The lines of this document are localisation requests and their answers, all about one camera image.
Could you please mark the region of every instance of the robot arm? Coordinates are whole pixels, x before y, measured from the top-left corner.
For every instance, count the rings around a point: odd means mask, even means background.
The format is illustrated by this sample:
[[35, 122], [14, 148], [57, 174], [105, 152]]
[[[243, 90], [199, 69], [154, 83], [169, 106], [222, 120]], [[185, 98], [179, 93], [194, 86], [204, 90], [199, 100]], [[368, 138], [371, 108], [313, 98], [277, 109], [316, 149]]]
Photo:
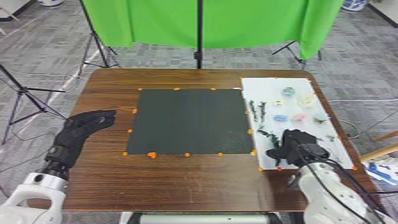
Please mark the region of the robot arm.
[[[114, 125], [115, 111], [94, 111], [67, 118], [64, 129], [55, 137], [53, 147], [46, 154], [46, 165], [30, 173], [23, 184], [0, 206], [0, 223], [60, 224], [62, 204], [73, 168], [90, 134]], [[28, 199], [51, 201], [48, 209], [23, 207]]]
[[329, 152], [316, 144], [316, 137], [298, 130], [286, 130], [282, 146], [266, 151], [275, 159], [298, 166], [298, 187], [307, 198], [304, 220], [307, 224], [396, 223], [371, 209], [355, 191], [343, 185], [334, 167], [325, 162]]

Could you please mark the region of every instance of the orange clip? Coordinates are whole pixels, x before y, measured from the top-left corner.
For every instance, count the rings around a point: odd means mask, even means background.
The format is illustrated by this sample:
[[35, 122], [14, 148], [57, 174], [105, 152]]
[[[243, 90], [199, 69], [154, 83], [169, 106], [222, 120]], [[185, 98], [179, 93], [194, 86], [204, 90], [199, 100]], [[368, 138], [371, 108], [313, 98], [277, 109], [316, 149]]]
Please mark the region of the orange clip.
[[156, 158], [156, 152], [149, 152], [147, 156], [149, 156], [151, 159], [154, 159]]

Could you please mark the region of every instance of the white wall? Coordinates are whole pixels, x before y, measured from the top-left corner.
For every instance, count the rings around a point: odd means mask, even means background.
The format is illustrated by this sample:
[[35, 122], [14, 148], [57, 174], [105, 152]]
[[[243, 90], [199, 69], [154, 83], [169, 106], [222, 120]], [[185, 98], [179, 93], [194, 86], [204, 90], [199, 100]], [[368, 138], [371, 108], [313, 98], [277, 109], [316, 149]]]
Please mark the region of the white wall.
[[398, 0], [384, 0], [382, 3], [371, 3], [378, 11], [398, 23]]
[[[0, 0], [0, 6], [7, 9], [11, 13], [16, 12], [16, 10], [23, 7], [23, 5], [28, 3], [30, 0]], [[0, 18], [7, 18], [9, 15], [0, 10]]]

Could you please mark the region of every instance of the backdrop stand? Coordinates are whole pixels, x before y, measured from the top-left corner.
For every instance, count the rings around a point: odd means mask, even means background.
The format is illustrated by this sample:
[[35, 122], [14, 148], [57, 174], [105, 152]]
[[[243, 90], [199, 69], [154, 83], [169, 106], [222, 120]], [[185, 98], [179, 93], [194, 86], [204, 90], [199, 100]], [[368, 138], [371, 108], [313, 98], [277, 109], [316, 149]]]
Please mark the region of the backdrop stand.
[[[9, 123], [7, 123], [7, 128], [5, 128], [5, 133], [3, 133], [3, 140], [2, 140], [2, 145], [7, 142], [7, 137], [9, 137], [9, 130], [14, 124], [18, 124], [21, 121], [25, 121], [30, 117], [34, 117], [37, 114], [41, 113], [50, 113], [53, 114], [57, 117], [60, 117], [62, 119], [66, 119], [66, 117], [62, 116], [62, 114], [58, 113], [58, 111], [51, 108], [51, 106], [48, 105], [48, 103], [37, 98], [37, 96], [30, 93], [32, 91], [41, 91], [41, 92], [48, 92], [50, 94], [53, 92], [64, 93], [66, 91], [62, 90], [51, 90], [51, 89], [39, 89], [39, 88], [28, 88], [26, 86], [21, 85], [21, 83], [16, 81], [16, 78], [12, 77], [7, 69], [3, 68], [3, 66], [0, 65], [0, 70], [16, 86], [16, 88], [12, 88], [12, 90], [18, 93], [18, 97], [16, 97], [16, 102], [14, 102], [14, 107], [12, 107], [12, 111], [11, 111], [11, 117], [9, 117]], [[21, 101], [21, 97], [26, 96], [34, 106], [37, 107], [37, 111], [28, 114], [25, 117], [21, 117], [19, 119], [14, 119], [16, 117], [16, 109], [18, 109], [18, 105], [19, 105], [19, 101]]]
[[197, 69], [202, 69], [202, 1], [197, 0], [197, 51], [194, 53]]
[[[82, 5], [82, 8], [83, 8], [83, 16], [85, 16], [85, 20], [87, 20], [89, 28], [90, 28], [90, 37], [89, 37], [89, 42], [87, 42], [85, 51], [83, 51], [83, 59], [82, 59], [80, 68], [78, 68], [78, 77], [82, 76], [83, 65], [94, 65], [99, 68], [112, 68], [114, 66], [119, 66], [119, 62], [115, 60], [115, 55], [117, 55], [115, 50], [110, 47], [105, 46], [103, 41], [101, 41], [101, 38], [99, 38], [98, 33], [96, 33], [96, 30], [94, 30], [94, 26], [92, 26], [92, 22], [90, 22], [90, 17], [89, 17], [85, 5], [83, 5], [83, 0], [80, 0], [80, 5]], [[92, 39], [94, 39], [96, 48], [98, 48], [98, 51], [99, 51], [99, 57], [101, 57], [103, 65], [98, 65], [98, 64], [94, 64], [94, 63], [90, 63], [87, 61], [87, 54], [89, 54]]]
[[[289, 45], [295, 43], [297, 41], [291, 41], [279, 49], [277, 49], [277, 51], [272, 53], [272, 55], [275, 55], [284, 49], [288, 49], [288, 51], [289, 51], [289, 53], [291, 53], [291, 55], [293, 55], [293, 58], [295, 58], [295, 60], [297, 60], [297, 62], [302, 64], [302, 70], [305, 69], [305, 65], [307, 65], [307, 61], [305, 60], [302, 60], [298, 57], [297, 57], [297, 55], [295, 55], [295, 52], [293, 52], [293, 50], [291, 50], [291, 48], [289, 48]], [[320, 50], [318, 50], [318, 60], [321, 61], [321, 52], [320, 52]]]

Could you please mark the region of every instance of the dark green cloth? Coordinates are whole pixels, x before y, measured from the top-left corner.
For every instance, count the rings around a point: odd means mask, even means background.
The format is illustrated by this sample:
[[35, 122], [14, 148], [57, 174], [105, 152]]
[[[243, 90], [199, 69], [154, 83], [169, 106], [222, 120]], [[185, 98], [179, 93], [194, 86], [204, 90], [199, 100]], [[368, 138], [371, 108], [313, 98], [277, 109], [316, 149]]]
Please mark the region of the dark green cloth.
[[[83, 0], [106, 46], [133, 42], [195, 47], [197, 0]], [[204, 47], [300, 43], [309, 59], [323, 45], [343, 0], [204, 0]]]

